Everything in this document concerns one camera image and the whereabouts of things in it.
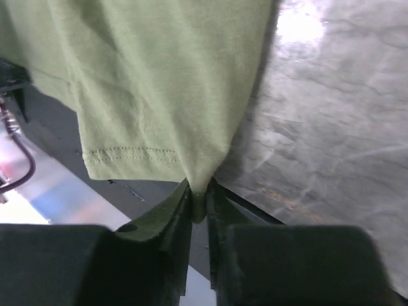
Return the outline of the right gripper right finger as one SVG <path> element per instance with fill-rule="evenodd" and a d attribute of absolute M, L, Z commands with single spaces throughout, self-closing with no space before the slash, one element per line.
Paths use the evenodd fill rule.
<path fill-rule="evenodd" d="M 218 305 L 401 305 L 372 239 L 355 226 L 256 224 L 211 181 L 211 286 Z"/>

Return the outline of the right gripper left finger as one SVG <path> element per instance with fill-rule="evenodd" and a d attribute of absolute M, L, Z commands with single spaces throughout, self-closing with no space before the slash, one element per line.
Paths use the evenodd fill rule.
<path fill-rule="evenodd" d="M 2 305 L 178 305 L 186 293 L 191 190 L 118 230 L 1 226 Z"/>

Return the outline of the olive green tank top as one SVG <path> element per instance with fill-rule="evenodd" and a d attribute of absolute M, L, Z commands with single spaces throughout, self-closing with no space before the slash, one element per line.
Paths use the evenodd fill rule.
<path fill-rule="evenodd" d="M 2 1 L 1 58 L 75 111 L 82 150 L 171 150 L 205 194 L 247 108 L 272 6 Z"/>

